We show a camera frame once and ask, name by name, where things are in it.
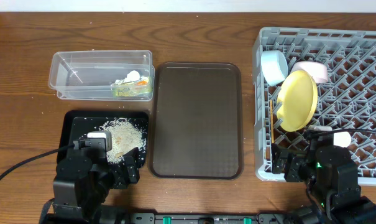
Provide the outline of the rice pile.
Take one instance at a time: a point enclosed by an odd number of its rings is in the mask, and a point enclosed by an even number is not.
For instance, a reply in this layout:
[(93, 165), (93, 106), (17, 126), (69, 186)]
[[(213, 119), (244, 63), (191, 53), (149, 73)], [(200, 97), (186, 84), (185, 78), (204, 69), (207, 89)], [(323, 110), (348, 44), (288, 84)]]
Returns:
[(144, 130), (137, 124), (133, 124), (127, 118), (115, 118), (105, 122), (98, 128), (98, 131), (109, 131), (112, 137), (112, 149), (107, 153), (108, 162), (117, 164), (123, 162), (125, 155), (138, 148), (139, 162), (143, 162), (146, 153), (146, 140)]

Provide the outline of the light blue bowl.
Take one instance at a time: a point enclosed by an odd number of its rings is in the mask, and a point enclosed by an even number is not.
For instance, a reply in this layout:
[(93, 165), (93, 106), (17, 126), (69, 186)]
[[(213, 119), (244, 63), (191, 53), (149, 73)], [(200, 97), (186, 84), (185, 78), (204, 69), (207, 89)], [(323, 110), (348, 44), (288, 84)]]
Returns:
[(279, 50), (264, 51), (260, 63), (265, 81), (270, 86), (282, 83), (288, 76), (287, 60)]

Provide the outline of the white napkin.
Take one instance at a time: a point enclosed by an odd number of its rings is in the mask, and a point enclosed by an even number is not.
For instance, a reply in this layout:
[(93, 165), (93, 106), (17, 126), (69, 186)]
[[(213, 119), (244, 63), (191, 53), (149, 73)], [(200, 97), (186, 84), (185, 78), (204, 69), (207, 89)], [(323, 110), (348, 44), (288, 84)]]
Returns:
[(140, 80), (140, 73), (136, 70), (133, 70), (127, 74), (127, 76), (122, 80), (116, 80), (113, 85), (122, 85), (125, 83), (136, 82)]

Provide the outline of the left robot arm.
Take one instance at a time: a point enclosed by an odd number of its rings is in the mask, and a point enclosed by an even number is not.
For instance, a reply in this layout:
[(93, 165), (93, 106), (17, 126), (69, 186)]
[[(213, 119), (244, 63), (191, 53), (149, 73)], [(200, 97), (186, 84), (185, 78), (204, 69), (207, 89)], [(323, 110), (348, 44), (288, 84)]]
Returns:
[(132, 215), (104, 205), (111, 189), (126, 189), (140, 179), (139, 148), (132, 148), (118, 164), (108, 162), (112, 150), (109, 131), (94, 131), (66, 147), (56, 166), (54, 198), (42, 209), (40, 223), (130, 223)]

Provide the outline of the colourful snack wrapper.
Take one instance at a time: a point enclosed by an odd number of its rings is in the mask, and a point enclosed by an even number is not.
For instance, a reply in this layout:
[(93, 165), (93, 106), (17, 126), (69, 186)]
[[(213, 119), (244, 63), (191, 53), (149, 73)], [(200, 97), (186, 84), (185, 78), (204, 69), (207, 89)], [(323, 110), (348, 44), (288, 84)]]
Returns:
[(151, 80), (148, 77), (128, 83), (118, 83), (111, 85), (111, 91), (115, 97), (130, 97), (147, 95), (152, 92)]

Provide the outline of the white rice bowl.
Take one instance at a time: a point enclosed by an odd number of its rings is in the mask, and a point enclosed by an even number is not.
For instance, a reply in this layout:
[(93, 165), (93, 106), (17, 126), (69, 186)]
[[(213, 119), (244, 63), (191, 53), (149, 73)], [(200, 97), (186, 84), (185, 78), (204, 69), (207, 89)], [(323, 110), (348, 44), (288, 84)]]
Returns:
[(297, 62), (291, 69), (291, 73), (303, 70), (308, 73), (316, 83), (326, 83), (329, 81), (327, 67), (319, 62), (302, 61)]

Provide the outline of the yellow plate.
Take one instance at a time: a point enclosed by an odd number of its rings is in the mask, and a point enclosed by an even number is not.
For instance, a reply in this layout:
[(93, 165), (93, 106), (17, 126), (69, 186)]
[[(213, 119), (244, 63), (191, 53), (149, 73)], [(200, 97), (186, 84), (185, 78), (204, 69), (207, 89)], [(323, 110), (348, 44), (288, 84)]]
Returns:
[(312, 119), (318, 103), (316, 82), (304, 70), (289, 74), (281, 85), (277, 96), (281, 107), (277, 110), (277, 119), (287, 132), (304, 128)]

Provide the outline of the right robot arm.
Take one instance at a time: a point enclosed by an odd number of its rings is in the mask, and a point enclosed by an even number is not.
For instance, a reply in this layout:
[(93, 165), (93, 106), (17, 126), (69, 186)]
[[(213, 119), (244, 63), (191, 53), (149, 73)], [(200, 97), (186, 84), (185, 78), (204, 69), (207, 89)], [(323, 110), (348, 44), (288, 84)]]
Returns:
[(311, 202), (285, 215), (284, 223), (376, 223), (376, 204), (361, 194), (358, 166), (341, 145), (353, 132), (312, 126), (303, 133), (305, 150), (271, 145), (272, 172), (304, 183)]

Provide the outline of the wooden chopstick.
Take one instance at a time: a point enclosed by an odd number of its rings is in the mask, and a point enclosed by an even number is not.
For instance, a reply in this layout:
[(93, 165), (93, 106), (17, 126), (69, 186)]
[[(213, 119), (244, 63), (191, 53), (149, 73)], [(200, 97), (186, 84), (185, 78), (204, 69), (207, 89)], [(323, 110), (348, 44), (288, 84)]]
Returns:
[(274, 126), (273, 126), (273, 100), (269, 101), (270, 107), (270, 134), (271, 134), (271, 143), (274, 144)]

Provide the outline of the small white green cup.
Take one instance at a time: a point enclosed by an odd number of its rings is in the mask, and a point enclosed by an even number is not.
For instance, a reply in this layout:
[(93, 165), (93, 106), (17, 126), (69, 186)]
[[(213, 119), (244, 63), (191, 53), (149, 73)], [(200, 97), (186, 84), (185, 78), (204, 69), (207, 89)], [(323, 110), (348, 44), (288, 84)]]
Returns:
[(344, 131), (339, 133), (334, 133), (333, 135), (333, 145), (339, 147), (348, 147), (351, 145), (352, 137), (350, 133)]

